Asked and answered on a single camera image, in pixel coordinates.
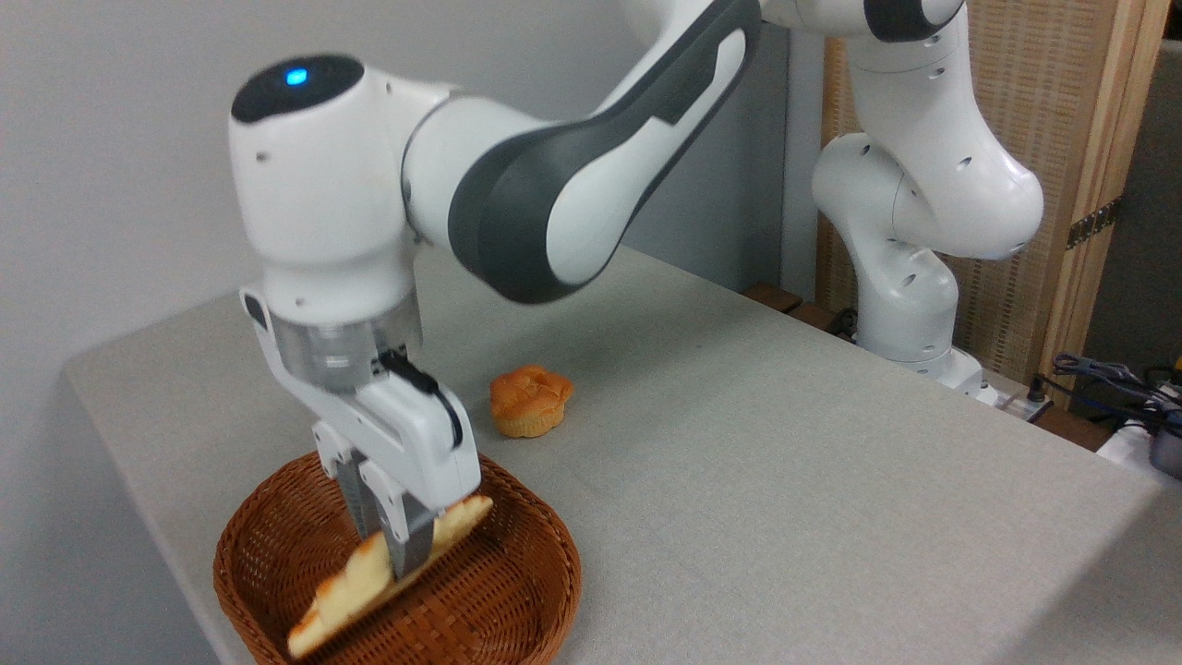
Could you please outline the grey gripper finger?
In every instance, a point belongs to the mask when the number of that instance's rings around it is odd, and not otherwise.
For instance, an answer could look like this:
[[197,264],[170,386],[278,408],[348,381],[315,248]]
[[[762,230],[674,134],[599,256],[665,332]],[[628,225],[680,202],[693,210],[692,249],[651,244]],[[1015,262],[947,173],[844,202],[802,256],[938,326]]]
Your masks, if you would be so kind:
[[361,463],[361,514],[366,534],[379,527],[387,542],[392,573],[405,580],[426,567],[434,539],[436,514],[405,493],[396,480],[371,459]]
[[357,534],[366,540],[372,534],[372,500],[361,477],[359,464],[364,457],[329,422],[317,422],[314,443],[322,470],[337,481]]

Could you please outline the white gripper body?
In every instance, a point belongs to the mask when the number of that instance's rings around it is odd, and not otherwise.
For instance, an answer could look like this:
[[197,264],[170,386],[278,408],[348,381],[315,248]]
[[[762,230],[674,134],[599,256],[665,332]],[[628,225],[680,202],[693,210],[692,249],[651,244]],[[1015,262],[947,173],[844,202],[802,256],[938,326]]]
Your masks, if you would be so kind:
[[318,286],[267,300],[240,292],[271,374],[356,450],[429,509],[476,491],[476,443],[465,406],[443,384],[411,382],[381,366],[418,341],[411,286]]

